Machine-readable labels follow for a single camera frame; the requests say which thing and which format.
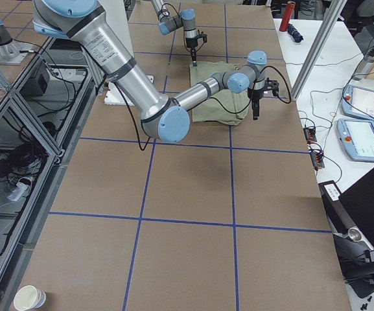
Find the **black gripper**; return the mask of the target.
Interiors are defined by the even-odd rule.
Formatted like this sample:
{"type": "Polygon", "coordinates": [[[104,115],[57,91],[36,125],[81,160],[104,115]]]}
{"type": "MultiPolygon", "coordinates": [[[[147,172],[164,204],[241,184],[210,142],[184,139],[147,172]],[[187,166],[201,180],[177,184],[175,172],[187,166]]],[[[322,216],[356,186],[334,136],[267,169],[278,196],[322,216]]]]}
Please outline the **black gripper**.
{"type": "Polygon", "coordinates": [[[250,86],[247,90],[248,98],[251,100],[252,117],[256,121],[260,117],[260,99],[263,98],[265,91],[271,91],[273,96],[279,96],[279,82],[266,78],[256,81],[254,86],[250,86]]]}
{"type": "Polygon", "coordinates": [[[198,29],[184,31],[185,46],[186,49],[188,49],[191,52],[191,60],[193,67],[197,66],[196,52],[200,49],[198,46],[199,40],[202,40],[202,45],[207,43],[207,34],[204,32],[200,32],[198,29]]]}

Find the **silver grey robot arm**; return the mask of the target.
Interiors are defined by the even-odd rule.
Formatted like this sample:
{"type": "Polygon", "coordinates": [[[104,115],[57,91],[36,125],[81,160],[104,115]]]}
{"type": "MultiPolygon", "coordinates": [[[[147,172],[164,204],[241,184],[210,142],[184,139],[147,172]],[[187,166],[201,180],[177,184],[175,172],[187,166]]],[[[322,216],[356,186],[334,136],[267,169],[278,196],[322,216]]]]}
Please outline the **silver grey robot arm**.
{"type": "Polygon", "coordinates": [[[259,116],[259,101],[265,91],[278,94],[279,84],[265,76],[266,53],[252,51],[247,64],[236,71],[213,73],[189,89],[170,98],[161,94],[138,66],[106,21],[99,1],[33,1],[36,32],[77,41],[109,81],[121,89],[139,110],[143,131],[167,143],[181,141],[190,128],[189,110],[219,91],[247,92],[253,118],[259,116]]]}
{"type": "Polygon", "coordinates": [[[207,43],[207,34],[200,32],[196,26],[196,14],[193,8],[178,12],[170,3],[152,0],[152,6],[159,20],[162,35],[183,29],[183,44],[191,56],[193,67],[197,67],[197,52],[207,43]]]}

